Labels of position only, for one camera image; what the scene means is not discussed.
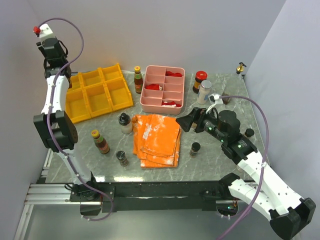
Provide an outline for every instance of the floor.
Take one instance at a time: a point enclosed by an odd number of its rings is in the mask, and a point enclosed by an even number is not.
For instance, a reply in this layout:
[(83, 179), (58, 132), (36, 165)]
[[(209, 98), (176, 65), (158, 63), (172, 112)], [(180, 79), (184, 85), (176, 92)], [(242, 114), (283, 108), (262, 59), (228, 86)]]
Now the floor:
[[(38, 205), (25, 240), (212, 240), (234, 221), (201, 210), (121, 211), (99, 222), (80, 218), (78, 205)], [(225, 240), (277, 240), (254, 209)]]

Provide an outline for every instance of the white cap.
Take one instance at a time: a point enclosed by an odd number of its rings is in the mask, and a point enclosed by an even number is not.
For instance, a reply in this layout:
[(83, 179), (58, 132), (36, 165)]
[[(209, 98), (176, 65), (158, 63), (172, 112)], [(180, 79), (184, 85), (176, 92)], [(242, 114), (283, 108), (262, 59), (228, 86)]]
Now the white cap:
[(201, 82), (201, 86), (204, 88), (204, 89), (210, 89), (212, 88), (212, 83), (209, 81), (209, 80), (203, 80)]

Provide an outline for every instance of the marble table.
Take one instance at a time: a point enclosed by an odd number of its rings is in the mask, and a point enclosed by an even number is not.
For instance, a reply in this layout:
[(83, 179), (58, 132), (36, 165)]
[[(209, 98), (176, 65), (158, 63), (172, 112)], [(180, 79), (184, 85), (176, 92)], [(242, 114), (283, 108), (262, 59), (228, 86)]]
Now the marble table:
[[(239, 172), (236, 165), (228, 159), (221, 150), (221, 143), (206, 132), (182, 132), (180, 157), (178, 167), (144, 169), (140, 167), (140, 160), (133, 155), (133, 133), (122, 134), (118, 117), (122, 112), (134, 116), (145, 114), (140, 105), (140, 95), (136, 94), (134, 73), (125, 72), (124, 77), (132, 94), (134, 106), (116, 112), (102, 115), (84, 122), (77, 123), (79, 149), (81, 155), (98, 182), (166, 182), (166, 181), (218, 181), (229, 173), (235, 173), (244, 180), (251, 178), (245, 172)], [(232, 93), (248, 96), (243, 78), (236, 74), (209, 74), (215, 93), (221, 94), (226, 84), (231, 85)], [(210, 104), (197, 103), (197, 95), (192, 91), (195, 74), (185, 75), (184, 106), (179, 116), (187, 115), (194, 107), (207, 108)], [(228, 105), (218, 105), (218, 112), (227, 109), (235, 111), (241, 122), (242, 133), (247, 128), (254, 130), (251, 141), (260, 152), (264, 152), (264, 145), (258, 129), (252, 105), (244, 99), (231, 99)], [(100, 154), (91, 137), (91, 131), (98, 129), (110, 145), (110, 152)], [(196, 158), (189, 157), (191, 144), (198, 142), (201, 149)], [(128, 166), (122, 167), (116, 158), (117, 151), (125, 151), (129, 161)], [(64, 162), (53, 154), (46, 183), (70, 183), (71, 175)]]

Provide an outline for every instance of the red lid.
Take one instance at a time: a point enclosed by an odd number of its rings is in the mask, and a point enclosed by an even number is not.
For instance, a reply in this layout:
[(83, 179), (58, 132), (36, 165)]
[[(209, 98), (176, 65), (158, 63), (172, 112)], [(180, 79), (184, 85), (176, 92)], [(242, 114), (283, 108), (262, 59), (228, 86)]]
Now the red lid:
[(40, 34), (41, 30), (40, 30), (39, 27), (35, 26), (35, 27), (33, 28), (33, 32), (38, 35), (38, 34)]
[(199, 80), (206, 80), (208, 77), (208, 74), (205, 71), (197, 71), (195, 74), (195, 77)]

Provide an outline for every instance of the yellow compartment organizer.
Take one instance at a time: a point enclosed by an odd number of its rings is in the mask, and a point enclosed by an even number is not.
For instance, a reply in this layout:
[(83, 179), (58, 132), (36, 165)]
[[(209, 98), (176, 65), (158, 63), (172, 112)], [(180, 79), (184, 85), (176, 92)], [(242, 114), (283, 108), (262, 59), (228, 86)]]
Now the yellow compartment organizer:
[(74, 124), (134, 105), (118, 63), (80, 72), (70, 81), (72, 87), (66, 93), (65, 111)]

